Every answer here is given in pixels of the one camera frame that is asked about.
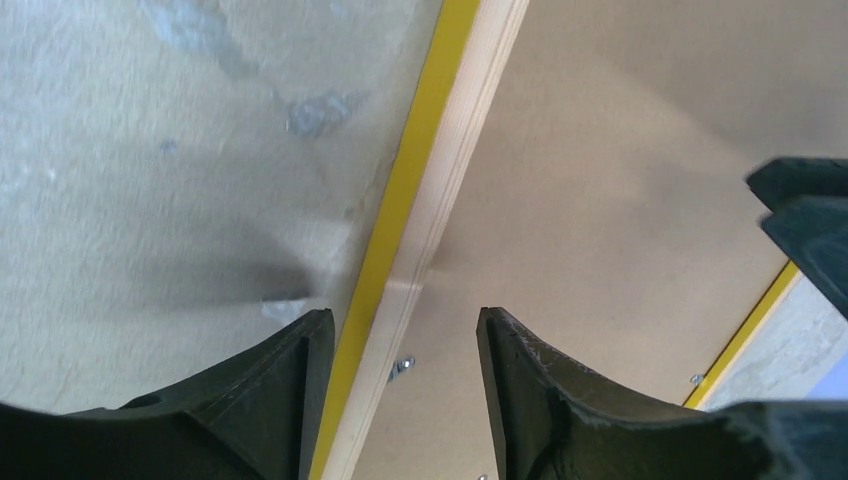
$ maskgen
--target metal screw head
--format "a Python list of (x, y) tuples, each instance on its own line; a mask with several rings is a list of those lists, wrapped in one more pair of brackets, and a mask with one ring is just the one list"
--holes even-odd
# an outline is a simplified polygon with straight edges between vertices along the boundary
[(395, 362), (389, 372), (389, 383), (393, 382), (398, 375), (415, 366), (415, 357), (406, 357)]

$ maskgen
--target wall stain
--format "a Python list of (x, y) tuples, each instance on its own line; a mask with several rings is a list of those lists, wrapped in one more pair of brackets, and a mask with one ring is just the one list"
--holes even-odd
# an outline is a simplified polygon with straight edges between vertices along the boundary
[(138, 0), (160, 40), (186, 53), (202, 53), (218, 62), (228, 77), (255, 76), (259, 65), (244, 57), (227, 29), (217, 0)]
[(333, 91), (299, 102), (281, 102), (286, 112), (286, 131), (301, 138), (314, 138), (331, 133), (353, 115), (365, 100), (361, 93), (342, 95)]

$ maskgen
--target concrete wall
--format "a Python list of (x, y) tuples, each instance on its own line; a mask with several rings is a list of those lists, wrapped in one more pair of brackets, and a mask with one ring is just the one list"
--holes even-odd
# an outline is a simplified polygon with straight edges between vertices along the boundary
[(440, 5), (0, 1), (0, 400), (118, 406), (272, 293), (340, 324)]

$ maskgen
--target wooden board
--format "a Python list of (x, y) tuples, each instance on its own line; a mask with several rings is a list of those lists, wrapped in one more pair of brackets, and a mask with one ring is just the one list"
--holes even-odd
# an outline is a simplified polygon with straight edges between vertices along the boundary
[(353, 475), (527, 3), (445, 2), (336, 352), (312, 478)]

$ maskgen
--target yellow stripe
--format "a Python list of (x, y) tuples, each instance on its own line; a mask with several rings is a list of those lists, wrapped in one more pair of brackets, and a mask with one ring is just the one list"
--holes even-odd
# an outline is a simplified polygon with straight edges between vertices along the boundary
[(309, 478), (327, 458), (480, 0), (445, 0), (342, 328)]
[(771, 311), (772, 307), (774, 307), (775, 303), (777, 303), (786, 289), (792, 284), (792, 279), (795, 278), (797, 273), (798, 267), (792, 262), (787, 263), (786, 266), (783, 267), (783, 270), (780, 271), (780, 274), (774, 282), (772, 282), (768, 290), (766, 290), (763, 298), (760, 299), (757, 306), (754, 307), (754, 310), (751, 311), (751, 314), (748, 315), (748, 318), (745, 319), (742, 326), (740, 326), (739, 330), (736, 331), (736, 334), (733, 335), (730, 343), (724, 347), (721, 355), (718, 356), (713, 366), (710, 367), (710, 370), (707, 372), (704, 380), (700, 385), (695, 387), (695, 390), (692, 391), (692, 394), (689, 395), (689, 398), (686, 399), (683, 406), (697, 408), (706, 396), (707, 392), (710, 391), (715, 382), (720, 378), (721, 374), (727, 369), (733, 359), (736, 358), (739, 351), (742, 350), (742, 347), (757, 329), (760, 322), (763, 321), (766, 315), (768, 315)]

